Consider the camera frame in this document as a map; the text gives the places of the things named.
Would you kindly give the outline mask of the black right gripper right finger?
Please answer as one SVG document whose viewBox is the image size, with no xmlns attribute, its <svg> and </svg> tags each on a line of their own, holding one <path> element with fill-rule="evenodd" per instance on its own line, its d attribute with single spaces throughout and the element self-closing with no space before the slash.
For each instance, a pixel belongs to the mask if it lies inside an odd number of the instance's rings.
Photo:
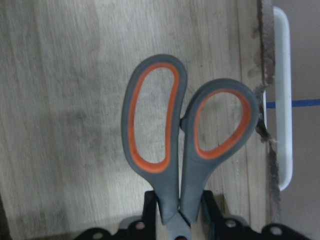
<svg viewBox="0 0 320 240">
<path fill-rule="evenodd" d="M 210 190 L 202 194 L 201 207 L 207 240 L 307 240 L 296 230 L 280 223 L 265 225 L 261 232 L 253 230 L 240 216 L 223 215 Z"/>
</svg>

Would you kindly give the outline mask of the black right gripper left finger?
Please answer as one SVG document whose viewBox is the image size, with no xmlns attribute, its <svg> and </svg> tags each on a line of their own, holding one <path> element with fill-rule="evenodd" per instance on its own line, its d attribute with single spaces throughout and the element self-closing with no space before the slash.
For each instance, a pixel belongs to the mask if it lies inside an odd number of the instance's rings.
<svg viewBox="0 0 320 240">
<path fill-rule="evenodd" d="M 85 230 L 80 240 L 155 240 L 156 237 L 157 196 L 154 191 L 144 193 L 142 215 L 123 219 L 115 234 L 100 227 Z"/>
</svg>

